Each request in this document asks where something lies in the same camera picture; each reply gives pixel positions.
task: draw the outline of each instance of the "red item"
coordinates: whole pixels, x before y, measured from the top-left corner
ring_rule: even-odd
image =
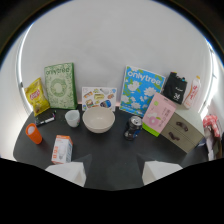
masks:
[[[214,130],[215,137],[220,137],[219,129],[218,129],[218,126],[216,124],[217,120],[218,120],[217,116],[207,115],[203,119],[203,127],[205,128],[205,127],[211,125],[212,129]]]

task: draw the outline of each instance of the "white wall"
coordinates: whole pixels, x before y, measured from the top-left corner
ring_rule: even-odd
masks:
[[[76,0],[38,19],[22,53],[22,78],[27,87],[44,83],[44,67],[75,63],[78,101],[83,86],[118,88],[120,102],[125,66],[168,77],[171,71],[188,81],[199,75],[202,88],[194,107],[203,103],[211,62],[201,33],[173,10],[149,0]]]
[[[9,50],[0,70],[0,155],[9,160],[15,160],[14,145],[28,117],[16,82],[15,62],[20,41],[21,37]]]

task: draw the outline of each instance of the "blue onlytree box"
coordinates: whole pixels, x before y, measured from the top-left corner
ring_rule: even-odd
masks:
[[[143,117],[155,93],[161,92],[165,79],[156,73],[126,66],[119,109]]]

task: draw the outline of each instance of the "white bowl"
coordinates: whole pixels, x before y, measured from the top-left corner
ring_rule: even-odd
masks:
[[[115,116],[108,108],[92,107],[84,112],[82,120],[91,132],[104,133],[112,127]]]

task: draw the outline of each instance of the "pink box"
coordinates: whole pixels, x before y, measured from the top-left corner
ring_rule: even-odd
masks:
[[[142,119],[143,129],[158,137],[175,110],[176,105],[174,102],[160,93],[155,93]]]

